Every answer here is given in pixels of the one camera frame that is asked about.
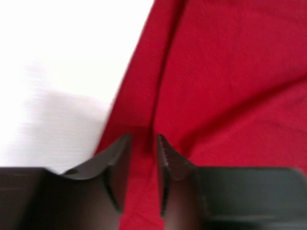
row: red cloth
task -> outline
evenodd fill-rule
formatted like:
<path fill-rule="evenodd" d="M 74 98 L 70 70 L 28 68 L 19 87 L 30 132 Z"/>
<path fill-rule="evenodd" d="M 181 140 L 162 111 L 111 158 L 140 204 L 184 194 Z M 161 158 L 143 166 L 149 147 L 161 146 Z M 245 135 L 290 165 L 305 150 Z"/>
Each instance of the red cloth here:
<path fill-rule="evenodd" d="M 121 230 L 161 230 L 154 137 L 198 165 L 307 172 L 307 2 L 156 0 L 97 151 L 133 134 Z"/>

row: red fabric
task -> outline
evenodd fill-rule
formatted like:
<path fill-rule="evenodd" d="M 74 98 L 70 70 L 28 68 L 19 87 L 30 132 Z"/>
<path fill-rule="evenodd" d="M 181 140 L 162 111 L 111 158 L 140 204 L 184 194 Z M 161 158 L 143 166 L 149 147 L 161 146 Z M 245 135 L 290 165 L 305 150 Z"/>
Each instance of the red fabric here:
<path fill-rule="evenodd" d="M 154 137 L 198 165 L 307 172 L 307 2 L 156 0 L 97 151 L 133 134 L 121 230 L 161 230 Z"/>

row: white surface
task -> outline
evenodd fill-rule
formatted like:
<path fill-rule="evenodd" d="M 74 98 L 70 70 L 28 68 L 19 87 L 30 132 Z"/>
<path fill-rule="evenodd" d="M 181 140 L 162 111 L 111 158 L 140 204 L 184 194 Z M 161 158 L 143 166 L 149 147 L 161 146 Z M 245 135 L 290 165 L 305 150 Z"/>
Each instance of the white surface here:
<path fill-rule="evenodd" d="M 0 2 L 0 166 L 92 156 L 152 3 Z"/>

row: white background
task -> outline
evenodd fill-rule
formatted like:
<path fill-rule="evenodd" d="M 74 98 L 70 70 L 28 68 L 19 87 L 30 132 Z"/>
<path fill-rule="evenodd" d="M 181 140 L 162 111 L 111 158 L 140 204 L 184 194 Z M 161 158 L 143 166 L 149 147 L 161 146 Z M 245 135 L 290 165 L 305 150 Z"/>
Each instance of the white background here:
<path fill-rule="evenodd" d="M 0 1 L 0 166 L 92 156 L 152 3 Z"/>

